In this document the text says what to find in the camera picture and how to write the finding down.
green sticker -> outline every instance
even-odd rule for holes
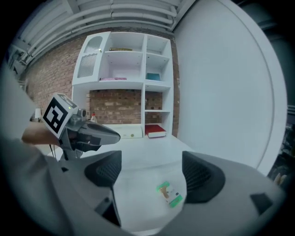
[[[173,208],[175,207],[179,202],[181,202],[181,200],[183,199],[183,197],[181,195],[178,195],[176,199],[174,199],[172,202],[170,202],[170,207]]]
[[[168,181],[166,181],[166,182],[164,182],[164,183],[162,183],[161,185],[159,185],[158,187],[157,187],[157,192],[159,192],[160,191],[160,188],[162,188],[162,187],[164,187],[164,186],[169,186],[170,184],[169,184],[169,182]]]

cable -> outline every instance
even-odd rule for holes
[[[49,146],[50,146],[50,150],[51,150],[52,156],[54,157],[53,151],[52,151],[52,148],[51,148],[51,144]]]
[[[55,146],[53,146],[53,150],[54,150],[54,157],[56,158],[56,154],[55,154]]]

cabinet door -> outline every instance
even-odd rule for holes
[[[86,38],[75,66],[72,85],[99,80],[98,73],[101,57],[110,32],[90,35]]]

small card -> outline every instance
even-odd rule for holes
[[[157,191],[163,195],[171,208],[174,208],[183,199],[179,192],[177,192],[168,181],[159,185]]]

red book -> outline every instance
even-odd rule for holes
[[[166,136],[166,130],[157,124],[146,124],[145,133],[149,138],[158,138]]]

